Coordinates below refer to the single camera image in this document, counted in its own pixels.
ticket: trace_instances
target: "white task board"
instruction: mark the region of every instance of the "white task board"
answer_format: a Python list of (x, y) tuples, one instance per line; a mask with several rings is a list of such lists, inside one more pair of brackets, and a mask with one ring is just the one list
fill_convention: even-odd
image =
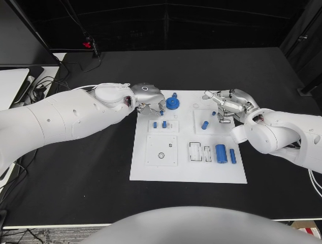
[[(233, 118), (230, 124), (218, 123), (213, 115), (213, 111), (218, 110), (217, 103), (211, 99), (203, 100), (203, 90), (161, 92), (165, 98), (177, 93), (180, 107), (175, 110), (167, 109), (164, 116), (138, 114), (129, 180), (246, 184), (239, 146), (228, 135), (234, 127)], [(208, 121), (205, 130), (201, 129), (204, 121)], [(217, 144), (226, 145), (224, 164), (217, 163)], [(236, 164), (230, 160), (230, 149), (234, 149)], [(193, 157), (198, 161), (190, 159), (190, 153), (194, 152), (200, 154)]]

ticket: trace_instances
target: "blue cylinder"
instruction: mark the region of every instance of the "blue cylinder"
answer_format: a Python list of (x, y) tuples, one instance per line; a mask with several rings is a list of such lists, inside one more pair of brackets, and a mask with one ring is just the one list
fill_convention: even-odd
[(236, 154), (234, 154), (234, 149), (230, 149), (230, 150), (228, 150), (228, 153), (230, 153), (230, 160), (231, 160), (231, 163), (236, 164)]
[(216, 156), (218, 164), (227, 163), (226, 146), (223, 144), (216, 145)]
[(208, 122), (207, 122), (207, 121), (204, 121), (203, 126), (201, 126), (201, 129), (203, 129), (203, 130), (205, 130), (205, 129), (207, 129), (207, 125), (208, 125)]
[(172, 94), (170, 98), (167, 98), (167, 108), (174, 110), (180, 107), (180, 100), (177, 99), (177, 93)]

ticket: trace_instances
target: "black table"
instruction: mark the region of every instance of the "black table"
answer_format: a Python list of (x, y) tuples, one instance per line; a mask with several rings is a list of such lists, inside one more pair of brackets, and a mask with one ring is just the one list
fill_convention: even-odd
[[(70, 53), (65, 61), (88, 69), (98, 63), (90, 57)], [(277, 48), (109, 52), (90, 72), (67, 67), (72, 88), (105, 82), (149, 82), (174, 90), (239, 88), (262, 108), (321, 114), (313, 99), (298, 95), (302, 83)], [(249, 142), (240, 144), (246, 185), (129, 181), (135, 123), (136, 112), (88, 138), (39, 149), (29, 177), (3, 205), (7, 228), (109, 224), (172, 206), (223, 207), (275, 220), (322, 218), (308, 170), (260, 154)], [(322, 184), (322, 175), (315, 177)]]

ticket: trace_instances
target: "black wall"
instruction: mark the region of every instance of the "black wall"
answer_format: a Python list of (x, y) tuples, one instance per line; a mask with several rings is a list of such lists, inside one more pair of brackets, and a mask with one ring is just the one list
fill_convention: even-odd
[[(308, 0), (70, 0), (102, 51), (279, 46)], [(50, 48), (83, 48), (59, 0), (17, 0)]]

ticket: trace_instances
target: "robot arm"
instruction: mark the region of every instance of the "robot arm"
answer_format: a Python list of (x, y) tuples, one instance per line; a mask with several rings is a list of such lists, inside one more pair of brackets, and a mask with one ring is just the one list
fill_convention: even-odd
[(60, 141), (80, 139), (118, 123), (134, 111), (159, 115), (164, 109), (159, 90), (142, 83), (100, 84), (86, 92), (65, 91), (37, 103), (0, 111), (0, 176), (27, 152)]
[[(260, 109), (252, 96), (241, 90), (213, 93), (203, 99), (218, 104), (218, 122), (233, 116), (244, 123), (230, 131), (234, 142), (249, 141), (263, 154), (287, 159), (296, 165), (322, 174), (322, 117)], [(289, 145), (300, 140), (300, 148)]]

